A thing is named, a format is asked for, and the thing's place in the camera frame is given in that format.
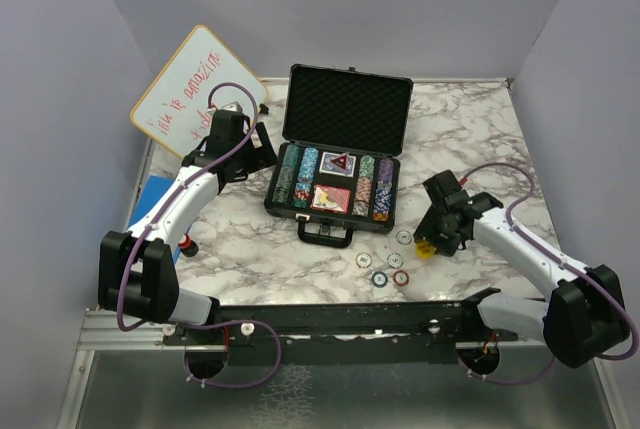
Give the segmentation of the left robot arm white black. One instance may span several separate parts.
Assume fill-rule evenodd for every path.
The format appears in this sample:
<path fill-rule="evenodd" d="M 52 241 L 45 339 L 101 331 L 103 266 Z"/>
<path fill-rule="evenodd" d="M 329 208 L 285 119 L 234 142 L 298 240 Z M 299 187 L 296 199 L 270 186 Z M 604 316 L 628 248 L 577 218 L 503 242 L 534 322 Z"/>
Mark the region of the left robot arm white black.
<path fill-rule="evenodd" d="M 98 304 L 138 323 L 180 323 L 195 341 L 220 334 L 220 302 L 180 287 L 174 255 L 191 225 L 225 186 L 272 167 L 265 125 L 230 106 L 215 111 L 210 133 L 181 161 L 169 189 L 124 232 L 101 241 Z"/>

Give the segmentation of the red playing card deck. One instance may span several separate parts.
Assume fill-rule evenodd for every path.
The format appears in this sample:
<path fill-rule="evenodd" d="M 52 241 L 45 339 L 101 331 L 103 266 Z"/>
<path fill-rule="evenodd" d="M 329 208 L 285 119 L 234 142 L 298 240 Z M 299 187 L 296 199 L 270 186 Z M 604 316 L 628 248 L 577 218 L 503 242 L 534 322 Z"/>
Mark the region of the red playing card deck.
<path fill-rule="evenodd" d="M 311 208 L 337 214 L 348 212 L 351 191 L 348 188 L 317 184 L 313 189 Z"/>

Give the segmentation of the all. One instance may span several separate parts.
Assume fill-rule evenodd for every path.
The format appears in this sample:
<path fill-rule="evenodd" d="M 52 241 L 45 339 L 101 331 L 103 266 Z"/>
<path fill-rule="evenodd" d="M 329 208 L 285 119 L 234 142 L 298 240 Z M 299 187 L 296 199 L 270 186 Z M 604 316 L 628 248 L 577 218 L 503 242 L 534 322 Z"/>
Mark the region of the all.
<path fill-rule="evenodd" d="M 349 154 L 343 153 L 333 157 L 330 160 L 330 164 L 336 168 L 339 168 L 341 171 L 346 171 L 349 167 L 349 161 Z"/>

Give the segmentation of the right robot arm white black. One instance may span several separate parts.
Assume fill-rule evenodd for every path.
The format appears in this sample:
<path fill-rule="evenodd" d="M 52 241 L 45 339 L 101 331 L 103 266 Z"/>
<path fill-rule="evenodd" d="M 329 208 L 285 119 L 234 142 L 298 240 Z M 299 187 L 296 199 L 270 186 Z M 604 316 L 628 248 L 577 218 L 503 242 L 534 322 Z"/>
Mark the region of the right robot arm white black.
<path fill-rule="evenodd" d="M 512 207 L 487 192 L 469 195 L 449 170 L 426 179 L 424 187 L 430 206 L 414 232 L 415 242 L 452 256 L 475 241 L 500 255 L 543 297 L 515 298 L 487 289 L 467 298 L 469 309 L 459 316 L 467 338 L 481 340 L 493 330 L 513 332 L 545 343 L 570 368 L 637 353 L 639 332 L 613 269 L 589 267 L 546 243 L 514 218 Z M 613 353 L 625 341 L 630 347 Z"/>

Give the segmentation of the black poker set case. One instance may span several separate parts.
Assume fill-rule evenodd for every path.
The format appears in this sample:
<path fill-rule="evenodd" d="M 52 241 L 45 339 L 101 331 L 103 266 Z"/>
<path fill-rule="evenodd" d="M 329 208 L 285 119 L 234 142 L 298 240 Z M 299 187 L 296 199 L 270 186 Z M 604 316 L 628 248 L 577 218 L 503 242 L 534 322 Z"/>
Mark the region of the black poker set case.
<path fill-rule="evenodd" d="M 298 237 L 308 244 L 337 249 L 351 244 L 356 231 L 387 234 L 395 223 L 396 200 L 399 188 L 399 155 L 403 149 L 408 112 L 414 83 L 405 77 L 385 76 L 295 64 L 290 70 L 278 162 L 269 185 L 264 207 L 274 217 L 292 219 L 297 224 Z M 278 173 L 286 147 L 301 148 L 287 202 L 272 202 Z M 292 205 L 293 191 L 304 150 L 319 150 L 308 205 Z M 356 157 L 351 178 L 321 174 L 322 154 L 348 153 Z M 369 213 L 367 217 L 352 214 L 360 158 L 375 159 Z M 389 219 L 375 221 L 373 205 L 381 159 L 394 163 L 392 199 Z M 348 188 L 351 200 L 346 214 L 319 211 L 311 208 L 313 189 L 317 184 Z"/>

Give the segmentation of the yellow big blind button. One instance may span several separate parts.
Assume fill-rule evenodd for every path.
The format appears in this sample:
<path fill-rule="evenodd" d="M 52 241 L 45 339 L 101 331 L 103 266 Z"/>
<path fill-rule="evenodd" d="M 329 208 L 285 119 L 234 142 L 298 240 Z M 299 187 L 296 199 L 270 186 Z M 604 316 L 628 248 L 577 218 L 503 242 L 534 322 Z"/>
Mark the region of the yellow big blind button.
<path fill-rule="evenodd" d="M 421 259 L 430 259 L 436 253 L 436 248 L 426 240 L 415 244 L 415 253 Z"/>

